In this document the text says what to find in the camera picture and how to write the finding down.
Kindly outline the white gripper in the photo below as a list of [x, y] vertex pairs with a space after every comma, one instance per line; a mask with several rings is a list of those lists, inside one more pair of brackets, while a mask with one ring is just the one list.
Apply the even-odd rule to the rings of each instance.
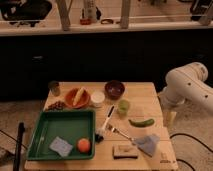
[[177, 115], [177, 112], [175, 111], [175, 108], [178, 107], [178, 103], [170, 102], [166, 99], [161, 100], [161, 108], [163, 113], [163, 123], [164, 126], [167, 128], [171, 128], [173, 125], [173, 122], [175, 120], [175, 117]]

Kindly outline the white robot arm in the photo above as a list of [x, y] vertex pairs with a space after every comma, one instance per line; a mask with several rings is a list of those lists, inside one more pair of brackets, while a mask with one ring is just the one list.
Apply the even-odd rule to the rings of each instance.
[[213, 114], [213, 87], [205, 84], [207, 78], [207, 67], [200, 62], [174, 68], [166, 74], [166, 86], [158, 94], [165, 127], [173, 124], [176, 117], [174, 108], [186, 100]]

